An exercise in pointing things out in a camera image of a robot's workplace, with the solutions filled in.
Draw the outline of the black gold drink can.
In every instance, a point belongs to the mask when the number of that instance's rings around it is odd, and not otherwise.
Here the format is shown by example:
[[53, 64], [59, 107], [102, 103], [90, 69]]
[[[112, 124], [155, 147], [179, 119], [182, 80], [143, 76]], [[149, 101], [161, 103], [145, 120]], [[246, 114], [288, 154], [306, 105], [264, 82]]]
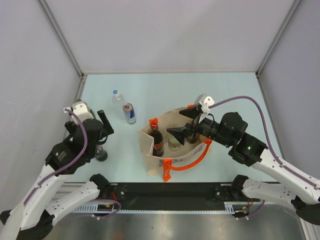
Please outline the black gold drink can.
[[189, 144], [195, 144], [198, 141], [199, 136], [200, 136], [199, 133], [193, 132], [191, 135], [188, 136], [187, 142]]

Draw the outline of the clear glass bottle green cap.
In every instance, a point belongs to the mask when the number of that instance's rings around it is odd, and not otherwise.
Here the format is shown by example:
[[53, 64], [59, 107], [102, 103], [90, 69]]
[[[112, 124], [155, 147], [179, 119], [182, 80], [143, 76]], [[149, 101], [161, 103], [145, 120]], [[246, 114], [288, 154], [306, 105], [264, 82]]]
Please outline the clear glass bottle green cap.
[[168, 135], [168, 142], [167, 143], [168, 143], [169, 149], [172, 151], [177, 151], [181, 147], [180, 142], [172, 134]]

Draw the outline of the glass cola bottle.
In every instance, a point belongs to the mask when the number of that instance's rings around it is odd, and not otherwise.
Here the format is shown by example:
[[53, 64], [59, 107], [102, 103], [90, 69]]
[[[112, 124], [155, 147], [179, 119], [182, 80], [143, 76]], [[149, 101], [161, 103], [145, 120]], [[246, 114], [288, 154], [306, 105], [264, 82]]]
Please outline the glass cola bottle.
[[158, 125], [156, 123], [151, 123], [150, 128], [150, 135], [153, 137], [153, 155], [156, 157], [162, 157], [164, 155], [163, 135], [159, 131]]

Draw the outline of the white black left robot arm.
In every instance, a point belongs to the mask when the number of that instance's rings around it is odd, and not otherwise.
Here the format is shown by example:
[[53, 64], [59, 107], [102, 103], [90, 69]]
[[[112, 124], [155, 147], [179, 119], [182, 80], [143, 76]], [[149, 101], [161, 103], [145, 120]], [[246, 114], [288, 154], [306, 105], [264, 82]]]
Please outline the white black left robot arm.
[[0, 220], [4, 225], [2, 240], [42, 240], [62, 218], [77, 207], [89, 202], [105, 200], [110, 196], [111, 184], [101, 174], [61, 199], [53, 200], [60, 187], [78, 168], [97, 155], [114, 130], [103, 110], [99, 119], [76, 113], [75, 107], [64, 112], [75, 118], [65, 123], [68, 136], [56, 144], [45, 159], [45, 164], [32, 188], [13, 209], [3, 211]]

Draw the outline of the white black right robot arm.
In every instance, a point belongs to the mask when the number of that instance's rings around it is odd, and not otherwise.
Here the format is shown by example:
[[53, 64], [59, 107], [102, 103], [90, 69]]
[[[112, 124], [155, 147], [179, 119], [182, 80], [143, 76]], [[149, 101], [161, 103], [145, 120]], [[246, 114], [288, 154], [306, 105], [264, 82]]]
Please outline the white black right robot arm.
[[180, 144], [193, 134], [202, 135], [227, 148], [228, 155], [239, 164], [261, 171], [278, 184], [263, 183], [244, 175], [237, 175], [230, 188], [231, 196], [242, 201], [245, 197], [261, 199], [287, 207], [303, 220], [320, 224], [320, 181], [279, 158], [271, 145], [246, 133], [248, 123], [237, 112], [227, 112], [220, 122], [208, 119], [198, 106], [179, 111], [192, 119], [181, 127], [169, 127], [167, 132]]

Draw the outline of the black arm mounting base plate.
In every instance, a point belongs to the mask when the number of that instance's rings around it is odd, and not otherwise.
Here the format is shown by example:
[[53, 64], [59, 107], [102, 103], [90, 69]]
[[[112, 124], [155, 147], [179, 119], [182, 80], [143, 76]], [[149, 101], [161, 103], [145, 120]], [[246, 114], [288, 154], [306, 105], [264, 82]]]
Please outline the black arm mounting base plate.
[[118, 182], [111, 183], [108, 191], [120, 201], [135, 197], [204, 198], [214, 202], [258, 201], [257, 198], [232, 192], [230, 183], [221, 182]]

